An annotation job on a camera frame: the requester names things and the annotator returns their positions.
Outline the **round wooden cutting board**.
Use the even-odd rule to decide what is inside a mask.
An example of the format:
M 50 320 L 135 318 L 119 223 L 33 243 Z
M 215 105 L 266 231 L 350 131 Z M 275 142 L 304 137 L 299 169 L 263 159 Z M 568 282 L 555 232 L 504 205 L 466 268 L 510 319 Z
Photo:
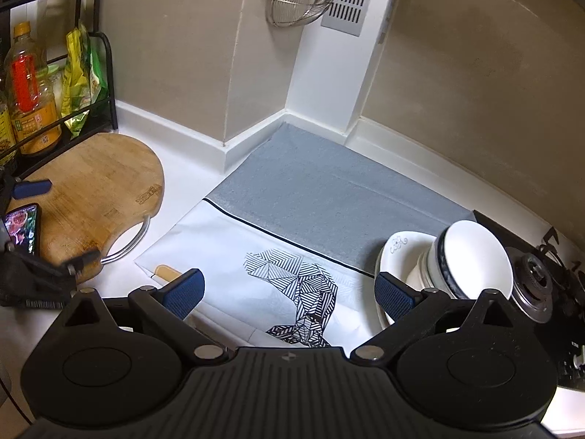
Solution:
M 41 207 L 39 256 L 52 264 L 98 250 L 76 281 L 89 281 L 129 254 L 145 237 L 165 193 L 163 166 L 141 141 L 100 133 L 75 145 L 27 176 L 50 179 L 49 192 L 13 200 L 9 210 Z

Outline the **smartphone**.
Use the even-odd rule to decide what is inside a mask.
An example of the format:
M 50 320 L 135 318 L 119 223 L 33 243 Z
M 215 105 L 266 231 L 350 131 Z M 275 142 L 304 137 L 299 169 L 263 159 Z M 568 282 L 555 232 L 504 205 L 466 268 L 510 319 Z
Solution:
M 13 243 L 32 255 L 39 253 L 41 218 L 42 209 L 38 203 L 23 205 L 4 216 L 4 223 Z

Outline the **white bowl blue rim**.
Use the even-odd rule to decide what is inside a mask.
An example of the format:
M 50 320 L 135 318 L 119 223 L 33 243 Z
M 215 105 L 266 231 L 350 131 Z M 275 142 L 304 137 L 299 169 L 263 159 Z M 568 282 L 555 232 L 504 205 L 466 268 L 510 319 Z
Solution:
M 427 269 L 437 288 L 452 298 L 477 299 L 495 289 L 509 299 L 514 285 L 511 261 L 487 228 L 470 220 L 457 221 L 433 242 Z

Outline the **cooking oil bottle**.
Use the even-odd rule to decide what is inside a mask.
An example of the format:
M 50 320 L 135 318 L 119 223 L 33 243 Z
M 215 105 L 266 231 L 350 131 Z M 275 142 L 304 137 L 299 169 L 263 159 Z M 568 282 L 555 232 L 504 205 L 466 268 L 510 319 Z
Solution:
M 14 41 L 4 60 L 10 118 L 18 143 L 30 139 L 19 151 L 25 157 L 42 155 L 57 145 L 61 126 L 56 123 L 56 100 L 49 67 L 41 47 L 32 38 L 31 23 L 14 27 Z

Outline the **silver stove burner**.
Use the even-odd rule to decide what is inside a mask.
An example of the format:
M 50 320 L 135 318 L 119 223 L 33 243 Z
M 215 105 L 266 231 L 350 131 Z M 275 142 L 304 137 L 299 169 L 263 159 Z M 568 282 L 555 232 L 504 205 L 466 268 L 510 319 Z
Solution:
M 506 248 L 514 274 L 512 301 L 535 323 L 549 322 L 553 311 L 552 276 L 532 253 Z

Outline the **yellow green snack bag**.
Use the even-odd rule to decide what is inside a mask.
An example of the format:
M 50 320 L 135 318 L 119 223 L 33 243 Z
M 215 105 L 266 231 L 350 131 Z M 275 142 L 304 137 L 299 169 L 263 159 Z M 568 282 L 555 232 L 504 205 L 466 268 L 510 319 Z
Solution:
M 61 78 L 60 115 L 71 138 L 80 135 L 89 110 L 81 109 L 104 99 L 107 81 L 97 50 L 93 49 L 85 26 L 79 24 L 67 34 L 67 60 Z

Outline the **beige ceramic bowl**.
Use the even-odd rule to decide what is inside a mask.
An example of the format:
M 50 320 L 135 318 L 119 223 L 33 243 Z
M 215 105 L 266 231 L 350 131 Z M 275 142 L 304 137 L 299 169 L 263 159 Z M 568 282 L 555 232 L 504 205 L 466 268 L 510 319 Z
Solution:
M 436 288 L 447 293 L 448 287 L 439 270 L 433 249 L 433 244 L 429 244 L 422 249 L 416 258 L 415 266 L 409 272 L 405 283 L 417 291 L 422 291 L 427 288 Z

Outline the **white floral plate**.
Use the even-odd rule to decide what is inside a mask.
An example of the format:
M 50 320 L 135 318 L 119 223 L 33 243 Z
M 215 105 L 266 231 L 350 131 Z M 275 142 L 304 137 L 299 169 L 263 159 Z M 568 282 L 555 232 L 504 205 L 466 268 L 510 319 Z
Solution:
M 388 273 L 405 282 L 415 266 L 416 258 L 425 246 L 433 244 L 435 236 L 415 231 L 394 233 L 380 251 L 376 274 Z

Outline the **black pan support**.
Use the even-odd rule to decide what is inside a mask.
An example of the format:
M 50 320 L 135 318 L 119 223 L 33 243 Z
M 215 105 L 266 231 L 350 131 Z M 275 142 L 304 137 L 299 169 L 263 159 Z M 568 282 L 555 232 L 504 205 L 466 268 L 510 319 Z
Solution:
M 551 226 L 542 236 L 537 250 L 556 264 L 554 278 L 559 287 L 572 291 L 575 297 L 584 293 L 584 263 L 582 260 L 570 260 L 567 263 L 561 257 L 560 240 L 556 229 Z

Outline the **grey and white mat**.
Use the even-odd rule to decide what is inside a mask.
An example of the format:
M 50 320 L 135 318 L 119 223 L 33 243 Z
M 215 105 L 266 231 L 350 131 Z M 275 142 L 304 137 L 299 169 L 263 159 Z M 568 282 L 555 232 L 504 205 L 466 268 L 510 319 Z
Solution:
M 352 350 L 380 331 L 387 241 L 470 212 L 338 144 L 283 125 L 137 260 L 205 279 L 188 323 L 228 345 Z

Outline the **black gas stove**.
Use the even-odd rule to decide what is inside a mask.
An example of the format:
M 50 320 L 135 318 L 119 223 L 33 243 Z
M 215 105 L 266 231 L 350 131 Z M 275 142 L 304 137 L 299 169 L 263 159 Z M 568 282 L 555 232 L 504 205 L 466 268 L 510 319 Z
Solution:
M 476 222 L 504 246 L 514 286 L 511 302 L 533 323 L 535 335 L 556 364 L 558 383 L 584 390 L 584 271 L 567 267 L 558 253 L 559 238 L 549 228 L 533 247 L 504 226 L 475 210 Z

